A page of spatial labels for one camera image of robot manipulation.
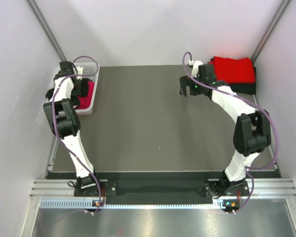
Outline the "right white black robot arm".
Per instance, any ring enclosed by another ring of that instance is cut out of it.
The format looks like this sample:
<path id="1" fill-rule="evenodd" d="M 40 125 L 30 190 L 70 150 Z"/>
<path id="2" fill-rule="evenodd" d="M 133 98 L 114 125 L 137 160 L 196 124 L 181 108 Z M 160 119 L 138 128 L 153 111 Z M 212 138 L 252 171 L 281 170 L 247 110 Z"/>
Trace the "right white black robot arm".
<path id="1" fill-rule="evenodd" d="M 247 168 L 271 144 L 270 122 L 261 110 L 237 98 L 226 82 L 217 80 L 213 64 L 189 61 L 188 66 L 192 71 L 190 75 L 180 77 L 180 95 L 208 97 L 235 123 L 235 152 L 231 162 L 222 172 L 219 182 L 206 188 L 213 198 L 230 196 L 244 185 Z"/>

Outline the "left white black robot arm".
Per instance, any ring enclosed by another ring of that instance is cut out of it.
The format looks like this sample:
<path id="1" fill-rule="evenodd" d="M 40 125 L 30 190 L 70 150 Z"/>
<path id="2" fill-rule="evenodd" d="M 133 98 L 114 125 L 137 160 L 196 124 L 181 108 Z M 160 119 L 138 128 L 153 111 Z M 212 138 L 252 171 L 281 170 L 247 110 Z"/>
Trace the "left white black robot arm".
<path id="1" fill-rule="evenodd" d="M 74 62 L 60 62 L 60 70 L 54 77 L 55 87 L 51 98 L 44 103 L 43 110 L 52 133 L 69 153 L 76 171 L 73 184 L 75 196 L 96 196 L 102 190 L 95 169 L 87 157 L 82 144 L 81 123 L 75 109 L 73 97 L 80 94 L 83 69 Z"/>

